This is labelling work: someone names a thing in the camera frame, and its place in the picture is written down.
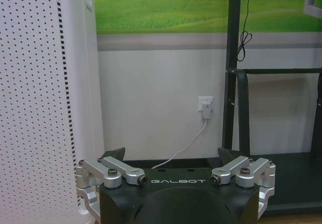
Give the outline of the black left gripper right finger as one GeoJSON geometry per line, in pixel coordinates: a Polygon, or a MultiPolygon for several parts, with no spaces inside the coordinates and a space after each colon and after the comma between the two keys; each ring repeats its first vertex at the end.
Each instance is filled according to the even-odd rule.
{"type": "Polygon", "coordinates": [[[267,209],[269,198],[275,194],[276,165],[269,159],[244,156],[240,151],[218,148],[222,167],[212,169],[210,180],[215,185],[227,185],[234,178],[244,189],[259,186],[258,218],[267,209]]]}

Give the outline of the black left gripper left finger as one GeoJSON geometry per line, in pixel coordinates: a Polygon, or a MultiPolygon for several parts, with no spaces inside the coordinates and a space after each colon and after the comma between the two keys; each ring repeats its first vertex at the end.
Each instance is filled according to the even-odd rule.
{"type": "Polygon", "coordinates": [[[87,211],[100,218],[99,186],[115,189],[127,184],[142,186],[148,178],[141,168],[132,167],[123,162],[125,148],[105,152],[97,160],[80,160],[76,166],[76,192],[84,200],[87,211]]]}

